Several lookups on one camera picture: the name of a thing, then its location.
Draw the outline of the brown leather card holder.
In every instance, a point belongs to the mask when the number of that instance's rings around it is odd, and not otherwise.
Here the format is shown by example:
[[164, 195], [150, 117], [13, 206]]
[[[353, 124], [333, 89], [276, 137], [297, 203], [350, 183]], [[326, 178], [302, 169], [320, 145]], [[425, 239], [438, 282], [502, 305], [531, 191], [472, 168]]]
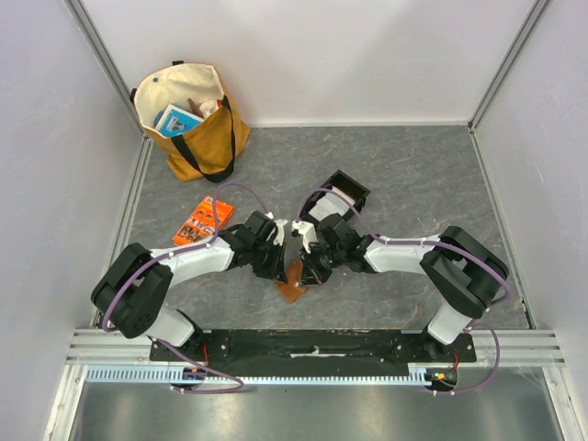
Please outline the brown leather card holder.
[[277, 290], [285, 302], [293, 303], [308, 291], [308, 288], [300, 283], [301, 274], [302, 263], [300, 260], [294, 260], [286, 268], [287, 281], [276, 283]]

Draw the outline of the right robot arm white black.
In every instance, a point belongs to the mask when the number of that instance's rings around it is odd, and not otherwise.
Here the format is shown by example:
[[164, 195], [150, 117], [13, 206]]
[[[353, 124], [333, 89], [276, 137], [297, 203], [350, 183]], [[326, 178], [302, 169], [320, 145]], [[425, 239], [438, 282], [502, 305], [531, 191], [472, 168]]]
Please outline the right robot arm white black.
[[300, 284], [325, 283], [345, 266], [357, 273], [402, 272], [429, 278], [443, 301], [424, 329], [423, 355], [442, 361], [463, 330], [491, 307], [500, 289], [509, 291], [509, 269], [494, 253], [457, 226], [418, 239], [364, 236], [339, 214], [318, 223], [296, 220], [292, 233], [302, 238]]

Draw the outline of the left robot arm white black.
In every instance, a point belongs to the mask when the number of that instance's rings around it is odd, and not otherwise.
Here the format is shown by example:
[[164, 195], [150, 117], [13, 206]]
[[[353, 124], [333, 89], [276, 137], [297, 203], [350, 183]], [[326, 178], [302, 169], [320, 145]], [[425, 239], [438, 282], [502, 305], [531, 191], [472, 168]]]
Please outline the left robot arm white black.
[[189, 279], [250, 266], [257, 277], [286, 282], [284, 266], [286, 220], [256, 211], [243, 224], [212, 240], [149, 250], [127, 245], [91, 293], [103, 313], [102, 323], [126, 338], [150, 336], [164, 340], [180, 359], [201, 353], [199, 328], [184, 313], [164, 306], [168, 290]]

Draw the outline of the black card box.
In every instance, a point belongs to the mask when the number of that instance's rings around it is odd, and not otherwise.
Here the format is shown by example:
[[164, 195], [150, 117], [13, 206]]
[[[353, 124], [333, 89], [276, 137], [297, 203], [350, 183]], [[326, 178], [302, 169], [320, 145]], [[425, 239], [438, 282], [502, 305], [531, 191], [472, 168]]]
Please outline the black card box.
[[311, 196], [300, 209], [300, 219], [318, 224], [331, 214], [339, 214], [350, 221], [355, 213], [348, 207], [352, 204], [357, 212], [366, 205], [370, 190], [354, 178], [337, 170]]

